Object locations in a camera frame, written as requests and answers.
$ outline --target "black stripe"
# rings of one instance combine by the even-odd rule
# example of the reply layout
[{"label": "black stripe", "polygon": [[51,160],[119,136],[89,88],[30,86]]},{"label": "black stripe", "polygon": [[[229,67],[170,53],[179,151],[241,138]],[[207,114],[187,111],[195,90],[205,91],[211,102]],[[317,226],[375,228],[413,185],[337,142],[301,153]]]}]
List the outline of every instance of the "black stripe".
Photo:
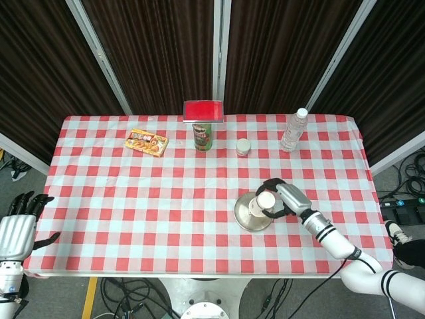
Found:
[{"label": "black stripe", "polygon": [[316,235],[316,239],[318,239],[320,237],[320,235],[328,228],[333,227],[332,224],[329,224],[328,226],[326,226],[325,228],[323,228],[317,235]]},{"label": "black stripe", "polygon": [[333,231],[336,231],[336,230],[337,229],[334,227],[330,231],[328,231],[326,234],[324,234],[324,236],[322,236],[322,238],[319,239],[319,243],[321,243],[321,241],[324,240],[326,236],[328,236],[330,233],[332,233]]},{"label": "black stripe", "polygon": [[386,293],[388,294],[388,297],[392,298],[390,295],[390,281],[394,277],[394,275],[398,274],[398,271],[394,271],[390,276],[388,277],[388,280],[386,281]]},{"label": "black stripe", "polygon": [[384,275],[381,278],[381,290],[382,290],[382,293],[387,297],[388,297],[388,295],[386,294],[385,289],[384,289],[384,281],[385,281],[385,277],[387,276],[387,274],[389,274],[392,271],[393,270],[387,270],[386,273],[384,273]]}]

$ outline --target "brown curtain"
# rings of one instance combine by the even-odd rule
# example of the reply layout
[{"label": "brown curtain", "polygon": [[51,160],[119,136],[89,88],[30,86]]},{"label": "brown curtain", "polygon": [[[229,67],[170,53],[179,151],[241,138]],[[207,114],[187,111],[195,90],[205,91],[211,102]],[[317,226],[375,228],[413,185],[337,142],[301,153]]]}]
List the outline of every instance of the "brown curtain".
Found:
[{"label": "brown curtain", "polygon": [[123,114],[65,1],[0,1],[0,132],[46,163],[73,114]]},{"label": "brown curtain", "polygon": [[315,113],[354,117],[373,165],[425,130],[425,3],[379,1]]},{"label": "brown curtain", "polygon": [[83,0],[136,114],[212,98],[213,0]]},{"label": "brown curtain", "polygon": [[292,113],[307,104],[360,0],[232,0],[226,113]]}]

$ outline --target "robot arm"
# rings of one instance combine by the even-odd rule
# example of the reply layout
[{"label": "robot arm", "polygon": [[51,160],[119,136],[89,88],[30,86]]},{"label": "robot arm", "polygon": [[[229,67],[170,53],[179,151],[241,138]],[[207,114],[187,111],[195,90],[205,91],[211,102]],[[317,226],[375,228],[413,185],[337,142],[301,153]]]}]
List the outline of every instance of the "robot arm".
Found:
[{"label": "robot arm", "polygon": [[22,262],[31,251],[57,240],[60,233],[49,239],[34,242],[35,227],[44,206],[53,200],[40,194],[27,206],[34,192],[17,196],[9,207],[7,216],[0,222],[0,314],[4,319],[15,318],[28,304],[19,296],[24,269]]},{"label": "robot arm", "polygon": [[395,270],[383,270],[376,259],[351,244],[330,220],[311,210],[311,201],[296,186],[281,179],[269,179],[258,191],[265,189],[279,194],[286,213],[300,217],[302,225],[333,258],[353,261],[341,270],[341,280],[348,289],[387,296],[425,314],[425,281]]}]

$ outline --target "green can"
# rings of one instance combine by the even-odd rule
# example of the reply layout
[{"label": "green can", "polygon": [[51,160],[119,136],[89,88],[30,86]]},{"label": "green can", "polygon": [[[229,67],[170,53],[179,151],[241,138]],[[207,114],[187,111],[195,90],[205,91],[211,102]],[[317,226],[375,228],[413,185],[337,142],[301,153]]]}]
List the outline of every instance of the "green can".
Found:
[{"label": "green can", "polygon": [[192,127],[195,137],[195,148],[202,152],[208,151],[213,144],[211,123],[192,124]]}]

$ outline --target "shoe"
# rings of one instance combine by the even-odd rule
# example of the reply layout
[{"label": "shoe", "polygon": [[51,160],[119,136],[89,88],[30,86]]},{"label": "shoe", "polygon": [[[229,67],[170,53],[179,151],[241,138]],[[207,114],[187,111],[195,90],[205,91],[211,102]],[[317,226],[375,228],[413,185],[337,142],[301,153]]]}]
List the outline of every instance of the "shoe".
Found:
[{"label": "shoe", "polygon": [[[390,237],[390,241],[392,245],[395,247],[397,245],[403,245],[412,240],[412,236],[408,236],[404,233],[404,231],[398,226],[394,221],[385,221],[385,228]],[[404,261],[398,259],[394,256],[394,260],[398,266],[403,269],[413,269],[414,266],[406,264]]]},{"label": "shoe", "polygon": [[398,266],[400,266],[403,269],[413,269],[414,266],[406,264],[404,261],[398,259],[397,257],[394,256],[394,260],[397,263]]},{"label": "shoe", "polygon": [[394,221],[385,221],[385,228],[393,246],[404,244],[412,240],[412,236],[406,235]]}]

